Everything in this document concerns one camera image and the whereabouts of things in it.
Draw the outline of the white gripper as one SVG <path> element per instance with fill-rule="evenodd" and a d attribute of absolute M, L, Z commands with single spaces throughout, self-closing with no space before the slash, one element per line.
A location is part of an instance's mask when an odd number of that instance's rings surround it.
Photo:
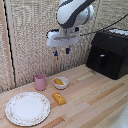
<path fill-rule="evenodd" d="M 79 42 L 79 32 L 71 33 L 70 35 L 62 35 L 58 29 L 53 29 L 47 33 L 48 47 L 59 47 L 72 45 Z M 66 54 L 70 53 L 70 48 L 66 48 Z M 58 56 L 57 50 L 55 50 L 54 56 Z"/>

